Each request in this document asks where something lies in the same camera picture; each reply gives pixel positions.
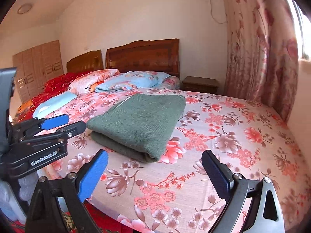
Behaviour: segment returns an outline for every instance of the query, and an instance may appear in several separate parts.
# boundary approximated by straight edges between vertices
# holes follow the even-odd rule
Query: green towel
[[[135,94],[86,126],[97,143],[141,162],[157,162],[185,106],[179,95]]]

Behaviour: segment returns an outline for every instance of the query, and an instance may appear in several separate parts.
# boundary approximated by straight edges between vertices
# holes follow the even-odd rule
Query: wooden bedside table
[[[216,94],[219,83],[215,79],[188,76],[183,80],[182,90]]]

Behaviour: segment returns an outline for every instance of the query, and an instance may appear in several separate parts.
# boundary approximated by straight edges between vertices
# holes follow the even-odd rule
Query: ceiling light
[[[17,13],[20,15],[24,14],[24,13],[30,11],[31,8],[32,8],[32,5],[30,3],[25,3],[19,7],[19,9],[17,10]]]

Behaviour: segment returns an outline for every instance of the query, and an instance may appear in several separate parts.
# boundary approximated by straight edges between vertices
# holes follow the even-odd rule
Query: floral curtain
[[[298,79],[294,20],[286,0],[224,0],[225,94],[273,107],[287,122]]]

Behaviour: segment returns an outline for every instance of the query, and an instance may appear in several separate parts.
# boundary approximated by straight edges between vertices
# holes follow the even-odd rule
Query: wooden wardrobe
[[[16,88],[22,103],[44,91],[44,84],[64,73],[59,41],[32,47],[13,55]]]

